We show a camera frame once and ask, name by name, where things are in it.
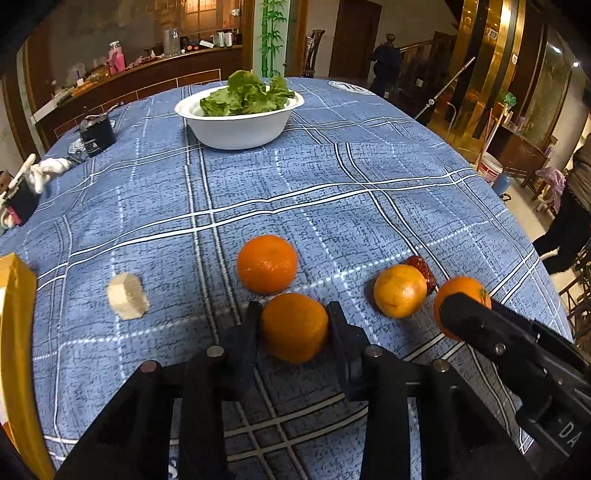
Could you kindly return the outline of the orange tangerine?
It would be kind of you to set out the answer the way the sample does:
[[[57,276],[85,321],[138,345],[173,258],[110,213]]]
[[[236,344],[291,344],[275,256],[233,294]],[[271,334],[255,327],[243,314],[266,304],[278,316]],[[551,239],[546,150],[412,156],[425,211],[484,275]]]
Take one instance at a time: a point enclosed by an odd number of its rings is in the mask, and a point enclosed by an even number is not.
[[[473,300],[476,300],[482,305],[488,307],[489,309],[492,308],[492,299],[488,290],[484,287],[482,283],[480,283],[478,280],[466,276],[451,278],[439,288],[439,291],[436,295],[433,304],[433,314],[435,322],[445,336],[453,340],[459,341],[459,337],[457,337],[450,330],[443,326],[440,315],[440,309],[443,305],[444,300],[450,295],[456,293],[463,293],[468,297],[472,298]]]
[[[297,252],[276,235],[263,235],[246,242],[236,261],[238,278],[246,289],[260,295],[279,293],[297,275]]]
[[[329,333],[325,307],[297,293],[277,295],[263,307],[263,344],[284,362],[303,364],[322,351]]]

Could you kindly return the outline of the red jujube date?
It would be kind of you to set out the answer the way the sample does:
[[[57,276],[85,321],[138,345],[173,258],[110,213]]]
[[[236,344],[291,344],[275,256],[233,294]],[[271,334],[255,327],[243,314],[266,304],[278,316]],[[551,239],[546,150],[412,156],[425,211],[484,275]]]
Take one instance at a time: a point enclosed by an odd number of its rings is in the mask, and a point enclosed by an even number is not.
[[[426,260],[419,255],[413,255],[405,260],[405,264],[416,268],[425,278],[427,295],[431,295],[438,287],[438,282]]]

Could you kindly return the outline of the large pale orange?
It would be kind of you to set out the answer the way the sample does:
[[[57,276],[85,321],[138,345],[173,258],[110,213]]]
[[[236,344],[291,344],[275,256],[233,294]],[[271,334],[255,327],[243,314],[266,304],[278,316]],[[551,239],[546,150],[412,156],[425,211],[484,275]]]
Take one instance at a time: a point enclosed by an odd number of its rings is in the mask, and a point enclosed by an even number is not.
[[[423,274],[414,266],[394,265],[380,273],[373,287],[379,310],[393,319],[413,316],[427,298],[428,286]]]

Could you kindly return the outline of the beige banana chunk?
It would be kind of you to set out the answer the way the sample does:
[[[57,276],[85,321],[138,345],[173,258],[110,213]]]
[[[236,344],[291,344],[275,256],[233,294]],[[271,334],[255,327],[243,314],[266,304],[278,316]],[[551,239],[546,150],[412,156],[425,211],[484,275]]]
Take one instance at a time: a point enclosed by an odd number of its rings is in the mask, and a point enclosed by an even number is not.
[[[150,304],[141,281],[132,273],[115,275],[106,292],[111,309],[122,320],[141,318],[149,309]]]

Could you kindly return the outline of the yellow rimmed white tray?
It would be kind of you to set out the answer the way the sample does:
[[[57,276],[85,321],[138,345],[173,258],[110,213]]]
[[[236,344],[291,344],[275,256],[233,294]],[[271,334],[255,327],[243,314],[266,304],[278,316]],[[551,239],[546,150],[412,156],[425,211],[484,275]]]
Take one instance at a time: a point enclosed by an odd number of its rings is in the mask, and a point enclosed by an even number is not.
[[[12,445],[39,479],[55,468],[37,413],[32,372],[32,329],[37,279],[14,253],[1,258],[1,405]]]

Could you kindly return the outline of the person in dark clothes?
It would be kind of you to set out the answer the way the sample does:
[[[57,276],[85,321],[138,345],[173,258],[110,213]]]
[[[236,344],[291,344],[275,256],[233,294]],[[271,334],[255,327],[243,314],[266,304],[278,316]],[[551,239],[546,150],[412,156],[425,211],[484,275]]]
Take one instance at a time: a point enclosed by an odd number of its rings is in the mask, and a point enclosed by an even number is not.
[[[548,231],[533,242],[549,275],[571,268],[580,251],[590,240],[590,135],[573,155],[573,169],[566,178],[560,208]]]

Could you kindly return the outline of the white bucket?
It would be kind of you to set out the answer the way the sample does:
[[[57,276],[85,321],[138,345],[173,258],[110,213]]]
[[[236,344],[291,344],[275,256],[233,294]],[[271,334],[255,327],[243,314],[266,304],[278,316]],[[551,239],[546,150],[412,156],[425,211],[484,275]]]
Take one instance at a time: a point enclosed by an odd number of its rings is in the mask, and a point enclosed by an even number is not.
[[[490,153],[484,152],[477,167],[478,174],[490,185],[503,173],[503,165]]]

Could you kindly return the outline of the blue plaid tablecloth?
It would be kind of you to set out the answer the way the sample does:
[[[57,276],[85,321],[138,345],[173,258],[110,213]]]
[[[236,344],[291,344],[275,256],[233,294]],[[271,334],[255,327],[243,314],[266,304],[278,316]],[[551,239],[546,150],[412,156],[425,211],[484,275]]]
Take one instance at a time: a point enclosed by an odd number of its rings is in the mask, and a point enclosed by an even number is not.
[[[184,362],[270,305],[276,353],[224,404],[230,464],[252,479],[355,479],[367,409],[339,389],[324,307],[407,361],[451,363],[521,453],[520,400],[474,347],[441,332],[438,291],[474,288],[563,335],[553,282],[504,201],[443,139],[362,88],[293,79],[303,104],[266,145],[209,148],[178,87],[112,110],[112,146],[76,129],[72,167],[1,238],[35,274],[31,364],[42,450],[62,467],[145,360]]]

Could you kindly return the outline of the metal mop pole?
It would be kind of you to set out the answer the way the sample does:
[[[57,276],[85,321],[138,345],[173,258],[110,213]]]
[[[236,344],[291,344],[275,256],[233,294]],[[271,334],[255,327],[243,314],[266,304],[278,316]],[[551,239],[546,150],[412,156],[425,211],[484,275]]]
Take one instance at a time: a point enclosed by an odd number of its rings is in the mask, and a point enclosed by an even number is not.
[[[476,60],[475,57],[472,57],[468,62],[466,62],[462,68],[431,98],[428,99],[426,105],[422,107],[422,109],[415,114],[414,119],[419,120],[419,118],[428,111],[431,107],[434,107],[437,103],[439,97],[460,77],[460,75],[466,71],[471,64]]]

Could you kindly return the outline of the dark jar with cork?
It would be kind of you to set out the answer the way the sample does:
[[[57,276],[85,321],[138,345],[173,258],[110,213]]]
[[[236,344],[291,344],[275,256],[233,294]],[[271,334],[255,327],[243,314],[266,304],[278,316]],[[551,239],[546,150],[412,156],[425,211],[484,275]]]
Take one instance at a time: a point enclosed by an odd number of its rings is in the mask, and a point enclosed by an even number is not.
[[[18,226],[24,225],[30,219],[38,204],[38,194],[26,181],[19,184],[6,202],[10,219]]]

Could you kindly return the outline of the white glove pile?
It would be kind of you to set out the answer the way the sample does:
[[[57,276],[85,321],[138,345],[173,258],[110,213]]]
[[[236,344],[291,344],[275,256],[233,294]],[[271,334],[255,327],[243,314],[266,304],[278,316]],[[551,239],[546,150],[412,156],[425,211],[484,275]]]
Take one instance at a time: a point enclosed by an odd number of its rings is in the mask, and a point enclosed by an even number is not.
[[[10,219],[6,202],[20,183],[26,181],[39,198],[51,180],[70,170],[74,165],[66,158],[47,158],[39,163],[36,160],[35,154],[29,155],[15,176],[7,171],[1,172],[1,231],[18,226]]]

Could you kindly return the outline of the white bowl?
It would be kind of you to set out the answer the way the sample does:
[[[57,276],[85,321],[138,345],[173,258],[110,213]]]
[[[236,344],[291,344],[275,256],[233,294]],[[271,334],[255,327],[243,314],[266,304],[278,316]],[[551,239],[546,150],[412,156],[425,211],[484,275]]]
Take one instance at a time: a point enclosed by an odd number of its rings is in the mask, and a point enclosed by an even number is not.
[[[200,100],[221,90],[221,86],[199,91],[180,100],[174,112],[184,118],[193,135],[207,147],[238,151],[269,144],[283,133],[291,112],[304,105],[304,97],[294,93],[283,109],[246,115],[206,117]]]

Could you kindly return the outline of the black jar on table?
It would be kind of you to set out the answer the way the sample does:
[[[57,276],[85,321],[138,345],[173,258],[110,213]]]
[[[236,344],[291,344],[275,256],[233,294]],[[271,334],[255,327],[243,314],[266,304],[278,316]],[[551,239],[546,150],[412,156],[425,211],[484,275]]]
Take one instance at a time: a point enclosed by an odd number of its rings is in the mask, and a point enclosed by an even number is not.
[[[89,157],[94,157],[116,142],[107,114],[89,115],[79,125],[79,135]]]

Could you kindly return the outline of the wooden counter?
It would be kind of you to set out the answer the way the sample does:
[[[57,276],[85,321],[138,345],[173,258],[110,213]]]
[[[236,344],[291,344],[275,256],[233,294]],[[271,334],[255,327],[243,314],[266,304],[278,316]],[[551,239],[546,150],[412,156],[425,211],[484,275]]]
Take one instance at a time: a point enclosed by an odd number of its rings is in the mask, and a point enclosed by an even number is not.
[[[118,103],[131,103],[174,88],[228,79],[242,68],[242,47],[197,50],[190,54],[155,60],[93,83],[37,122],[46,147],[88,115],[104,113]]]

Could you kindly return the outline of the pink bottle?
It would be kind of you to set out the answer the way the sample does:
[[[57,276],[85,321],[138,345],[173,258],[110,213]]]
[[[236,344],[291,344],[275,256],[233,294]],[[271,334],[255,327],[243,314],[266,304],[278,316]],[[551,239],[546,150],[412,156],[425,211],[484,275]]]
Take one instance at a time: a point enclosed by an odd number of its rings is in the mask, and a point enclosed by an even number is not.
[[[109,44],[107,66],[111,76],[125,70],[125,59],[120,42],[115,40]]]

